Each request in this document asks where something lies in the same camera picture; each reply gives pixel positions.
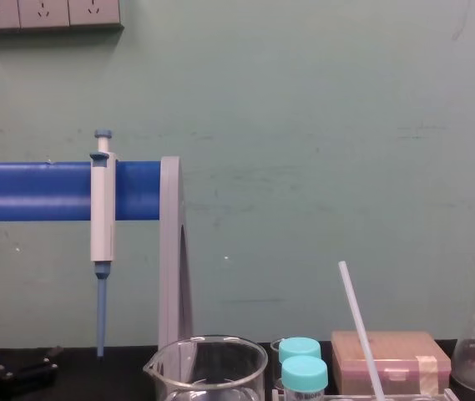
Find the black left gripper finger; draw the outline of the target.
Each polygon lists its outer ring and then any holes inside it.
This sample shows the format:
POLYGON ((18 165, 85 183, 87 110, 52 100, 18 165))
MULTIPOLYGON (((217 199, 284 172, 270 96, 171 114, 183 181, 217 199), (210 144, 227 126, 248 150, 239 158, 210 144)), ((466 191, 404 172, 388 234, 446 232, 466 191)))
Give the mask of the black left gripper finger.
POLYGON ((7 362, 0 354, 0 388, 44 386, 53 383, 58 369, 56 359, 62 351, 61 347, 50 348, 34 361, 23 364, 7 362))

